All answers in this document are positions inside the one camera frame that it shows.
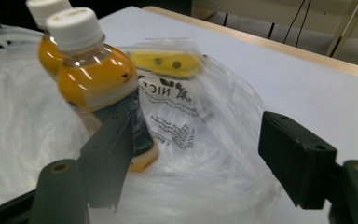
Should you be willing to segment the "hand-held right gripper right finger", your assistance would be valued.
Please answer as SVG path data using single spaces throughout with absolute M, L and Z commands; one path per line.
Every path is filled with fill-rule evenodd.
M 321 209 L 337 150 L 282 114 L 266 111 L 261 121 L 258 154 L 279 180 L 294 205 Z

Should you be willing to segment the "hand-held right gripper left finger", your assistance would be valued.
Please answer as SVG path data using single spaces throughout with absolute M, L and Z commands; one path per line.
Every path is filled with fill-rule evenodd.
M 116 210 L 134 155 L 131 112 L 106 120 L 80 152 L 89 205 Z

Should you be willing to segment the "orange juice bottle white cap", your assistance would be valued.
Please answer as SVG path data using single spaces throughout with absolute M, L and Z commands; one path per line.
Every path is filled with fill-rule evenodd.
M 71 8 L 71 3 L 69 0 L 26 0 L 26 6 L 36 26 L 44 32 L 39 44 L 39 62 L 48 75 L 56 81 L 64 55 L 59 52 L 54 37 L 49 33 L 47 18 L 54 13 Z
M 135 147 L 130 170 L 145 171 L 158 159 L 158 143 L 147 127 L 129 56 L 105 43 L 96 14 L 88 7 L 57 12 L 47 18 L 47 27 L 64 55 L 57 79 L 64 100 L 91 134 L 111 116 L 130 112 Z

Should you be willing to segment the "translucent white plastic bag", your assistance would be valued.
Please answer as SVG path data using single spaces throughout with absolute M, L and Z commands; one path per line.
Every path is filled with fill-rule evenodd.
M 39 171 L 77 157 L 88 140 L 79 117 L 37 60 L 41 35 L 0 28 L 0 204 L 35 187 Z M 192 78 L 143 72 L 140 101 L 158 140 L 158 160 L 125 180 L 120 204 L 91 211 L 92 224 L 270 224 L 280 187 L 257 152 L 263 103 L 188 39 L 151 39 L 179 48 Z M 154 87 L 170 83 L 171 96 Z

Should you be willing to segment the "clear packet with yellow header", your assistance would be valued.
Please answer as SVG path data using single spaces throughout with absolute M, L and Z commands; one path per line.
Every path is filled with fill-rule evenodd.
M 196 130 L 213 115 L 202 83 L 207 59 L 187 39 L 148 39 L 124 48 L 137 72 L 139 94 L 153 135 L 182 150 L 195 145 Z

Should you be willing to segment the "gold metal stand leg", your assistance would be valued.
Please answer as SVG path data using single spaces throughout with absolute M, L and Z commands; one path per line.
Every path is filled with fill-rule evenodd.
M 334 38 L 325 53 L 327 57 L 336 58 L 347 39 L 350 37 L 352 30 L 358 22 L 358 0 L 351 0 L 347 12 L 344 14 L 341 24 L 335 32 Z

